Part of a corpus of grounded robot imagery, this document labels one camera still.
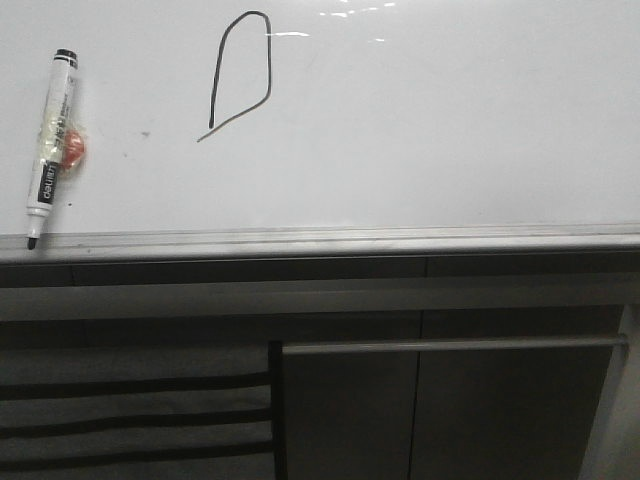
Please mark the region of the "black chair backrest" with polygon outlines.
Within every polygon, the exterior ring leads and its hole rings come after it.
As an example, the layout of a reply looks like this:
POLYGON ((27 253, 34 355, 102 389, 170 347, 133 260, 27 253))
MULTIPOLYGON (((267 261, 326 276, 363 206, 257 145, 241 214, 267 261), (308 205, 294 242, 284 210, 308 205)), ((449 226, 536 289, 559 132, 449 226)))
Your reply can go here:
POLYGON ((265 346, 9 351, 5 479, 284 479, 280 357, 265 346))

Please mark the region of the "white whiteboard with aluminium frame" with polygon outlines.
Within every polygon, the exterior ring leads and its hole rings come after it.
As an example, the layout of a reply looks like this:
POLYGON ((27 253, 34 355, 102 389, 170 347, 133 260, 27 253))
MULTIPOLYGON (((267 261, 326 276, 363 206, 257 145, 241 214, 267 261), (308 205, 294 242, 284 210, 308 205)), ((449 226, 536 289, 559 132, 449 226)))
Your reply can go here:
POLYGON ((639 245, 635 1, 5 1, 1 259, 639 245), (58 49, 53 210, 26 204, 58 49))

